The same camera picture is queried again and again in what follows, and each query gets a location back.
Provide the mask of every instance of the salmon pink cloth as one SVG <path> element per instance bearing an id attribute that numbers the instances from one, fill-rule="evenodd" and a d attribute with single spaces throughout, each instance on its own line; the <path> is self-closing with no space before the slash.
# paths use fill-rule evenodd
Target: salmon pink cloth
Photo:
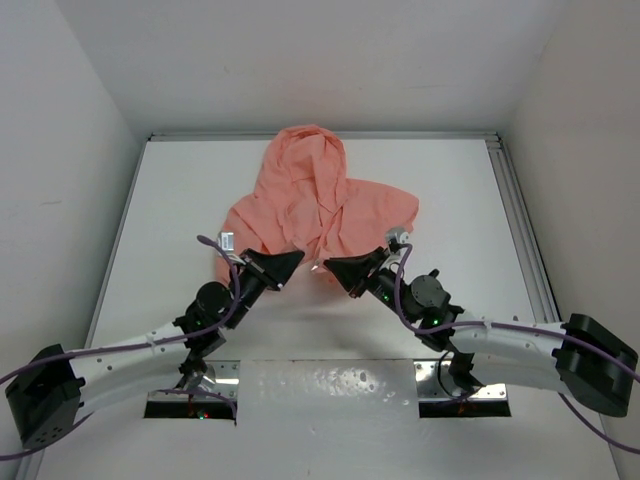
<path id="1" fill-rule="evenodd" d="M 302 263 L 321 262 L 385 245 L 393 227 L 413 230 L 418 203 L 397 188 L 347 178 L 344 146 L 329 130 L 292 127 L 269 144 L 253 193 L 229 210 L 222 231 L 234 233 L 236 253 L 298 248 L 305 252 Z M 216 277 L 229 281 L 220 257 Z"/>

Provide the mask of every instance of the garment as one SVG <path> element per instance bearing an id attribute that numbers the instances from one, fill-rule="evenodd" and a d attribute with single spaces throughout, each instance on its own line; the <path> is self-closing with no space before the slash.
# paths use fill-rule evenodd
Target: garment
<path id="1" fill-rule="evenodd" d="M 269 144 L 253 193 L 229 210 L 221 230 L 234 233 L 236 253 L 298 248 L 305 263 L 368 253 L 385 244 L 387 230 L 413 229 L 416 197 L 346 175 L 335 134 L 315 125 L 286 128 Z M 229 279 L 221 258 L 216 278 Z"/>

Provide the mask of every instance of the white wall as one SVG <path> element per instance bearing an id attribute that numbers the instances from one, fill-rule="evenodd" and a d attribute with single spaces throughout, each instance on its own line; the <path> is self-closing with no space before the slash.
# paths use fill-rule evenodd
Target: white wall
<path id="1" fill-rule="evenodd" d="M 588 313 L 640 350 L 639 2 L 572 2 L 506 140 L 562 314 Z M 640 447 L 634 390 L 608 430 Z M 616 453 L 638 478 L 640 459 Z"/>
<path id="2" fill-rule="evenodd" d="M 57 0 L 136 132 L 497 129 L 566 0 Z"/>
<path id="3" fill-rule="evenodd" d="M 82 344 L 140 145 L 53 0 L 0 2 L 0 65 L 4 374 Z M 19 445 L 0 401 L 0 450 Z"/>

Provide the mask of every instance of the fabric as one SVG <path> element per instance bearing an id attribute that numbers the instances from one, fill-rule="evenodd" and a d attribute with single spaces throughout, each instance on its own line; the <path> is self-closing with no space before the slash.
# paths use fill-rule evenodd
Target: fabric
<path id="1" fill-rule="evenodd" d="M 269 144 L 253 193 L 229 210 L 221 230 L 234 233 L 236 253 L 298 248 L 305 252 L 302 263 L 321 262 L 385 245 L 393 227 L 413 230 L 418 203 L 397 188 L 348 179 L 344 146 L 332 132 L 292 127 Z M 222 258 L 216 278 L 229 280 Z"/>

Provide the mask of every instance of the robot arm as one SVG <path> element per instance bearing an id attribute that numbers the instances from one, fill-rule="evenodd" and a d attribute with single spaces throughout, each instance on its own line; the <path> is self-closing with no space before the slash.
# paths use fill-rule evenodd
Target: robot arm
<path id="1" fill-rule="evenodd" d="M 408 323 L 419 325 L 409 327 L 429 348 L 453 352 L 449 373 L 464 390 L 495 383 L 542 388 L 573 396 L 596 412 L 626 416 L 631 376 L 593 351 L 559 337 L 582 340 L 635 370 L 638 354 L 631 347 L 594 319 L 578 314 L 566 323 L 527 325 L 514 319 L 496 324 L 506 328 L 492 328 L 484 320 L 456 324 L 464 309 L 450 303 L 451 295 L 437 280 L 437 270 L 416 277 L 409 285 L 397 278 L 393 266 L 400 263 L 399 252 L 407 240 L 406 232 L 392 231 L 388 248 L 331 258 L 324 266 L 351 297 L 369 291 L 396 314 L 394 287 L 398 282 L 402 314 Z M 465 328 L 452 328 L 465 323 Z"/>
<path id="2" fill-rule="evenodd" d="M 280 290 L 303 257 L 301 251 L 265 255 L 245 250 L 234 266 L 239 271 L 240 292 L 224 327 L 234 329 L 265 289 Z M 204 358 L 225 342 L 215 325 L 233 303 L 230 288 L 210 282 L 200 288 L 183 316 L 110 345 L 116 348 L 108 348 L 104 355 L 65 352 L 59 344 L 40 351 L 32 363 L 64 354 L 69 358 L 45 361 L 19 374 L 7 387 L 5 393 L 23 447 L 46 447 L 87 415 L 126 398 L 176 386 L 197 387 L 206 373 Z M 172 337 L 183 338 L 163 342 Z"/>

